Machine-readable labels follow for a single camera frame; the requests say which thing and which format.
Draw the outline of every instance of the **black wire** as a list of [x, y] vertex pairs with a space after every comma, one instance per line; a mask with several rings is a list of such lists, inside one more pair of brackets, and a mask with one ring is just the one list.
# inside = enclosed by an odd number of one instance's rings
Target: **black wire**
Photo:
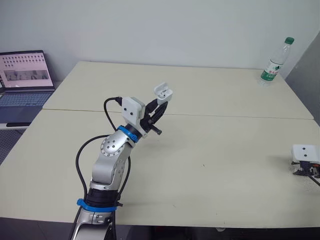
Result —
[[116, 211], [112, 212], [112, 236], [114, 240], [117, 240]]
[[126, 175], [125, 175], [123, 184], [122, 184], [122, 186], [120, 188], [120, 191], [118, 193], [119, 199], [120, 199], [120, 196], [121, 196], [122, 192], [124, 191], [125, 186], [127, 184], [127, 181], [128, 181], [128, 178], [129, 178], [129, 174], [130, 174], [130, 169], [131, 169], [131, 158], [130, 158], [130, 156], [128, 156], [128, 170], [126, 171]]
[[79, 149], [78, 153], [76, 154], [76, 157], [75, 157], [75, 168], [76, 168], [76, 171], [79, 175], [79, 178], [81, 180], [81, 183], [82, 183], [82, 186], [83, 186], [83, 192], [84, 192], [84, 195], [83, 195], [83, 200], [86, 201], [87, 199], [87, 185], [86, 185], [86, 182], [84, 180], [84, 177], [82, 176], [81, 174], [81, 170], [80, 170], [80, 167], [79, 167], [79, 157], [80, 157], [80, 154], [82, 152], [82, 150], [85, 148], [85, 146], [87, 146], [90, 142], [92, 142], [93, 140], [96, 140], [96, 139], [100, 139], [100, 138], [106, 138], [108, 137], [109, 135], [100, 135], [100, 136], [95, 136], [91, 139], [89, 139], [88, 141], [86, 141]]
[[69, 240], [71, 240], [71, 238], [72, 238], [72, 236], [74, 234], [74, 231], [75, 231], [75, 228], [76, 228], [76, 224], [77, 224], [77, 220], [78, 220], [78, 217], [80, 215], [81, 208], [82, 207], [80, 206], [78, 211], [76, 212], [76, 215], [75, 215], [72, 227], [71, 227], [71, 231], [70, 231], [70, 234], [69, 234]]
[[315, 180], [315, 178], [313, 176], [308, 176], [312, 181], [314, 181], [319, 187], [320, 187], [320, 182], [318, 182], [317, 180]]
[[109, 116], [109, 114], [108, 114], [108, 111], [107, 111], [107, 103], [108, 103], [109, 101], [116, 100], [116, 99], [117, 99], [116, 97], [110, 97], [110, 98], [108, 98], [107, 100], [105, 100], [104, 103], [103, 103], [103, 109], [104, 109], [105, 115], [106, 115], [106, 117], [108, 118], [109, 123], [111, 124], [111, 126], [112, 126], [112, 128], [113, 128], [114, 131], [117, 131], [117, 129], [116, 129], [114, 123], [112, 122], [112, 120], [111, 120], [111, 118], [110, 118], [110, 116]]

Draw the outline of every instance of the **gray floor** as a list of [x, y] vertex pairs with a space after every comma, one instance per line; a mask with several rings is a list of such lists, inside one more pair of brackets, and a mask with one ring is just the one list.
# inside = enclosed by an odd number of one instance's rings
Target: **gray floor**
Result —
[[0, 165], [25, 130], [0, 130]]

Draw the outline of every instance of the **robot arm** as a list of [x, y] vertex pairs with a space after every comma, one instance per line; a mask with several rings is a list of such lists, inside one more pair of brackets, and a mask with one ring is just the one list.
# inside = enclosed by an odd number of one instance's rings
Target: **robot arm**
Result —
[[155, 87], [157, 99], [145, 106], [135, 97], [121, 99], [122, 116], [127, 123], [119, 126], [117, 131], [105, 138], [100, 146], [100, 153], [92, 168], [92, 178], [86, 199], [79, 199], [81, 206], [71, 239], [78, 240], [84, 236], [88, 225], [100, 225], [104, 232], [111, 229], [111, 218], [117, 206], [125, 164], [132, 149], [141, 138], [146, 138], [150, 130], [158, 135], [162, 133], [154, 124], [164, 114], [173, 91], [166, 83]]

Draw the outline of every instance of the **plastic bottle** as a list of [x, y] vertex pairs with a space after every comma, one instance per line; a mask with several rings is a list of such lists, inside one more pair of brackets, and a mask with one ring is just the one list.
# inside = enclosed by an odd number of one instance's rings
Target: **plastic bottle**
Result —
[[287, 37], [284, 41], [284, 45], [273, 54], [269, 60], [268, 66], [264, 69], [260, 76], [262, 83], [268, 85], [276, 77], [279, 69], [289, 57], [290, 48], [294, 41], [295, 39], [293, 37]]

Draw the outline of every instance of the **white wall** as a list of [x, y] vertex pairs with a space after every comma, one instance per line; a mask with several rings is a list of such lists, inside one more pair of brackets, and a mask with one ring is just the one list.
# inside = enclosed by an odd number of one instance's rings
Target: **white wall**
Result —
[[320, 29], [319, 0], [0, 0], [0, 52], [43, 49], [57, 80], [79, 60], [264, 68], [295, 38], [286, 77]]

